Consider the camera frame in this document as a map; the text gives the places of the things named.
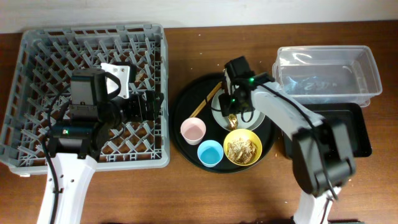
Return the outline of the pink plastic cup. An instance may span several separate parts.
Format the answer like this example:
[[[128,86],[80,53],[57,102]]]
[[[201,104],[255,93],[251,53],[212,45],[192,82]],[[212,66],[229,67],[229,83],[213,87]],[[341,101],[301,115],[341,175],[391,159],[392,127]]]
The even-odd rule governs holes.
[[[180,127],[180,133],[190,145],[197,145],[206,133],[206,125],[199,118],[187,118]]]

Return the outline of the yellow bowl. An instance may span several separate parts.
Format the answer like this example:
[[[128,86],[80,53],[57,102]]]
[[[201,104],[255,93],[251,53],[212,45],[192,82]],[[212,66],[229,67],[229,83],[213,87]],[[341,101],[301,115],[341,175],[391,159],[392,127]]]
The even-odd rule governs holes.
[[[223,150],[227,159],[237,166],[251,166],[262,154],[262,142],[248,129],[236,129],[226,135]]]

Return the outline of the food scraps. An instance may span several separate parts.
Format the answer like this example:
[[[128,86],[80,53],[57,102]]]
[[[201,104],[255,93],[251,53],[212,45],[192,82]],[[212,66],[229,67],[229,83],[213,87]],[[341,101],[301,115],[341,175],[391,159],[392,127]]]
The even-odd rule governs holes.
[[[257,146],[250,139],[236,139],[227,144],[228,158],[237,164],[246,165],[256,155]]]

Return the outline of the light blue plastic cup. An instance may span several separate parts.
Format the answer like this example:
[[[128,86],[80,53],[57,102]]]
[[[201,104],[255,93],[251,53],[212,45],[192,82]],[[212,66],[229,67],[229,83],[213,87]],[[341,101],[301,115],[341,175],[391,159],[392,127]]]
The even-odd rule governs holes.
[[[218,141],[206,140],[199,145],[197,156],[205,167],[214,167],[223,159],[224,150]]]

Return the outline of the gold snack wrapper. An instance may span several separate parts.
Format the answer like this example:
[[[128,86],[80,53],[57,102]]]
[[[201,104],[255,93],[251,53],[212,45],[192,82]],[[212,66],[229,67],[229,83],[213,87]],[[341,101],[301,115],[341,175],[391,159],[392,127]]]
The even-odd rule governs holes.
[[[229,114],[228,115],[228,127],[230,130],[235,130],[238,128],[238,119],[235,114]]]

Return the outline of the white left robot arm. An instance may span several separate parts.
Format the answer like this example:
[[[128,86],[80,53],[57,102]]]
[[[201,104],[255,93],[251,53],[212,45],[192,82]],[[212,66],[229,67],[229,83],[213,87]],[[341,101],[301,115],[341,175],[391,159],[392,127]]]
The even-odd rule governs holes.
[[[91,178],[110,130],[130,121],[154,121],[163,93],[121,95],[127,80],[98,68],[75,70],[71,99],[42,140],[48,172],[38,223],[79,223]]]

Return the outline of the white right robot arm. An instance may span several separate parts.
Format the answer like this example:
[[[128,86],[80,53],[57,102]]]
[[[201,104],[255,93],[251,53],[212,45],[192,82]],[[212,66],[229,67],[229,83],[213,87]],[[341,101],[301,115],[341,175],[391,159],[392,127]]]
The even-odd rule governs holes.
[[[342,186],[356,172],[345,123],[310,111],[268,73],[256,75],[245,57],[225,64],[223,81],[227,87],[220,97],[224,116],[259,111],[292,141],[294,177],[302,189],[293,223],[327,223]]]

